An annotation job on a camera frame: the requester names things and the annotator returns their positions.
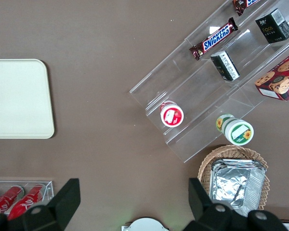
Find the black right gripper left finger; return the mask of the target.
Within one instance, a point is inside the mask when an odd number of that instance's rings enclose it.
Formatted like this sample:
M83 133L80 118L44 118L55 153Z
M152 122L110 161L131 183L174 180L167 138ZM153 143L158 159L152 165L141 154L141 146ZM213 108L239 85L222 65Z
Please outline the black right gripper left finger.
M69 179L48 204L31 207L13 220L0 214L0 231L63 231L80 202L79 179Z

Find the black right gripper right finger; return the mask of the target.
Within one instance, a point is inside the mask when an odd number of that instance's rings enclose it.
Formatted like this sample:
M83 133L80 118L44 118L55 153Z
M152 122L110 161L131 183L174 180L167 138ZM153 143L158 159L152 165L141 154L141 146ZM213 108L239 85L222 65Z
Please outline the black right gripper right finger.
M273 213L252 210L247 217L228 206L213 203L197 178L190 178L188 200L194 220L190 231L284 231L286 227Z

